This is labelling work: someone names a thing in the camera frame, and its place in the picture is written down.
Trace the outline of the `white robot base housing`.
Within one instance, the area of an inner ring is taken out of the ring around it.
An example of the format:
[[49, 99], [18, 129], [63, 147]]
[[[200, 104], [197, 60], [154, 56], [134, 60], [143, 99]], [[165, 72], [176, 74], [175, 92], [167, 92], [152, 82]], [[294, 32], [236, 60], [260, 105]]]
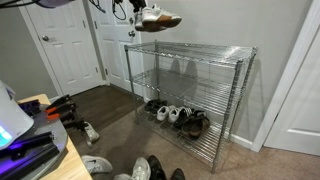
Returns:
[[0, 80], [0, 150], [7, 148], [34, 124], [14, 99], [15, 92]]

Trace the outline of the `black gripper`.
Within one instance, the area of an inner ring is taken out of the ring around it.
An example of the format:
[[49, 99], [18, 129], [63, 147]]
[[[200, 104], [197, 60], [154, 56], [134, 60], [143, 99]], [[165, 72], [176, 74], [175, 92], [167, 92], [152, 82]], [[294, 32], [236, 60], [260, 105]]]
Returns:
[[129, 2], [133, 5], [134, 13], [147, 6], [145, 0], [129, 0]]

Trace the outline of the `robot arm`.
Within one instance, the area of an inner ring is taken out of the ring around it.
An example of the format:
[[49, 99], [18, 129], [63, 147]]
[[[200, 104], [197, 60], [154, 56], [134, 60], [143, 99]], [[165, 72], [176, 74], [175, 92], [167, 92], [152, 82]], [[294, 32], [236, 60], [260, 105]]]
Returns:
[[[29, 0], [28, 2], [23, 3], [23, 0], [1, 0], [0, 8], [5, 9], [36, 4], [43, 8], [53, 9], [64, 6], [73, 1], [74, 0]], [[138, 12], [140, 9], [143, 9], [147, 6], [145, 0], [129, 0], [129, 2], [133, 5], [134, 12]]]

